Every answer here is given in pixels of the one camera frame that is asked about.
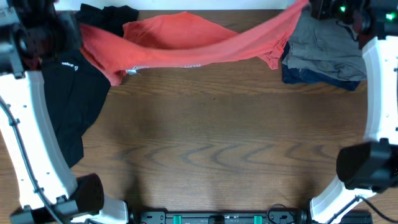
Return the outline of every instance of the wooden tabletop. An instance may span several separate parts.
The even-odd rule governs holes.
[[[140,19],[176,12],[142,11]],[[242,32],[279,12],[193,13]],[[336,175],[339,150],[362,141],[365,83],[354,93],[286,85],[281,70],[259,58],[139,73],[110,90],[83,136],[85,157],[72,169],[77,176],[97,173],[106,194],[136,209],[302,207]],[[390,189],[371,201],[397,219],[397,193]],[[0,223],[9,223],[18,198],[0,139]]]

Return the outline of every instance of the white wall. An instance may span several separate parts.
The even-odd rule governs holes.
[[[128,5],[138,10],[285,9],[295,0],[59,0],[57,10],[79,10],[81,3],[102,9]]]

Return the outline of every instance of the wood grain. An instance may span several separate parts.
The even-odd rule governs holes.
[[[141,19],[176,12],[142,11]],[[279,12],[193,13],[242,32]],[[362,141],[365,83],[354,93],[286,85],[258,58],[139,73],[111,89],[73,168],[77,176],[96,172],[106,194],[136,209],[303,206],[333,179],[338,151]],[[3,140],[0,163],[0,223],[9,223],[19,194]],[[371,201],[398,218],[396,193]]]

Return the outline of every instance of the red cloth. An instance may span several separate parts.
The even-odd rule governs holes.
[[[125,70],[134,68],[197,67],[258,56],[277,69],[307,4],[308,0],[297,0],[277,17],[242,34],[187,12],[127,23],[125,39],[82,24],[80,50],[112,86],[121,83]]]

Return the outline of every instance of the navy blue cloth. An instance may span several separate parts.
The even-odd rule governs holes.
[[[282,54],[282,60],[286,57],[289,50],[290,50],[289,43],[286,43],[284,53]],[[297,83],[316,84],[319,82],[324,82],[349,91],[354,91],[361,83],[360,81],[356,82],[356,81],[337,80],[327,75],[314,72],[307,68],[289,69],[288,66],[284,64],[282,64],[282,81],[286,84],[297,84]]]

